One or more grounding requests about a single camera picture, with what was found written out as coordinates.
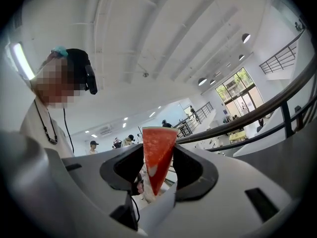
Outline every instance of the red watermelon flesh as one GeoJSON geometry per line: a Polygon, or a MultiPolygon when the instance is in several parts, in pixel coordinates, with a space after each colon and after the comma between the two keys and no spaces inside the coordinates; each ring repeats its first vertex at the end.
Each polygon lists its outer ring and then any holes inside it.
{"type": "Polygon", "coordinates": [[[144,127],[143,148],[150,183],[156,196],[170,166],[178,130],[166,127],[144,127]]]}

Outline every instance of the hand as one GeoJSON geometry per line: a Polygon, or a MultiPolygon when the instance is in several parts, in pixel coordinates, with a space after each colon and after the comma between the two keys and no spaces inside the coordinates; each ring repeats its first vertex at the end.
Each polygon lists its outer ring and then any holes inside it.
{"type": "Polygon", "coordinates": [[[137,185],[138,192],[142,194],[144,192],[143,183],[139,182],[137,185]]]}

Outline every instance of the metal railing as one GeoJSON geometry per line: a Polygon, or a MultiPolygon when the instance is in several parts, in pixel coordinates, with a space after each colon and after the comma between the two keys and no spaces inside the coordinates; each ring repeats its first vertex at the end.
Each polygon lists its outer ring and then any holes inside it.
{"type": "Polygon", "coordinates": [[[296,41],[301,37],[301,32],[294,40],[282,48],[279,52],[271,56],[264,63],[260,64],[264,74],[273,73],[274,71],[284,69],[295,63],[296,41]]]}
{"type": "Polygon", "coordinates": [[[271,112],[275,111],[279,107],[281,107],[282,114],[283,114],[283,123],[277,125],[276,127],[257,135],[251,139],[246,139],[245,141],[234,143],[228,146],[218,147],[209,149],[208,151],[214,152],[214,151],[221,151],[226,149],[235,148],[238,146],[242,146],[257,140],[260,140],[264,137],[267,137],[278,130],[284,128],[285,129],[285,136],[286,138],[290,137],[294,134],[291,122],[294,120],[303,120],[303,114],[307,112],[307,110],[311,107],[313,109],[313,114],[316,112],[317,104],[315,105],[315,102],[317,100],[317,94],[314,94],[309,102],[302,108],[296,111],[296,113],[291,117],[288,109],[287,101],[291,99],[299,90],[301,90],[306,83],[312,78],[312,76],[316,73],[317,70],[317,57],[314,55],[310,63],[306,66],[306,68],[295,78],[283,91],[278,93],[275,97],[258,107],[252,112],[249,112],[248,114],[242,116],[241,118],[238,118],[236,120],[233,120],[229,123],[226,123],[224,125],[218,126],[216,128],[200,132],[197,134],[189,135],[187,137],[179,138],[176,140],[176,143],[178,144],[186,144],[191,142],[196,142],[200,140],[205,140],[208,138],[217,137],[220,135],[224,135],[226,133],[235,131],[237,129],[243,128],[244,126],[251,124],[258,119],[261,119],[265,117],[266,115],[270,114],[271,112]]]}
{"type": "Polygon", "coordinates": [[[212,105],[210,102],[208,102],[200,109],[195,111],[194,114],[187,117],[185,120],[180,121],[176,126],[173,127],[179,129],[177,137],[182,138],[192,135],[195,129],[202,123],[202,121],[207,118],[207,115],[211,113],[212,109],[212,105]]]}

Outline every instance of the air conditioner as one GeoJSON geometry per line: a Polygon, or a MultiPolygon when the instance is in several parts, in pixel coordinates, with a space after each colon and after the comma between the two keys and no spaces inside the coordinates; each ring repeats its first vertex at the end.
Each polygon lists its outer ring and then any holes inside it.
{"type": "Polygon", "coordinates": [[[100,135],[107,136],[107,135],[111,134],[111,130],[112,130],[112,127],[110,124],[108,124],[100,130],[100,135]]]}
{"type": "Polygon", "coordinates": [[[108,132],[103,132],[103,133],[100,133],[100,136],[101,137],[105,137],[105,136],[108,136],[112,133],[112,131],[108,131],[108,132]]]}

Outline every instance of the headphone cable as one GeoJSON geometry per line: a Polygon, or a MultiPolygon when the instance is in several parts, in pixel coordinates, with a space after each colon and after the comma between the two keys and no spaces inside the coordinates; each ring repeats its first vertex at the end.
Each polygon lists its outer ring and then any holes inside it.
{"type": "Polygon", "coordinates": [[[131,197],[132,201],[134,202],[135,207],[137,208],[137,213],[138,213],[138,220],[137,220],[137,222],[139,222],[139,220],[140,220],[140,213],[139,213],[138,205],[137,205],[137,203],[134,201],[133,197],[132,197],[132,196],[130,196],[130,197],[131,197]]]}
{"type": "Polygon", "coordinates": [[[73,153],[74,153],[74,146],[73,146],[73,142],[71,141],[71,137],[70,137],[70,135],[69,135],[69,131],[68,131],[67,123],[66,123],[66,113],[65,113],[65,108],[63,108],[63,111],[64,111],[64,122],[65,122],[65,127],[66,127],[66,130],[67,130],[67,133],[68,133],[68,136],[69,136],[69,140],[70,140],[70,143],[71,143],[71,147],[73,148],[73,153]]]}

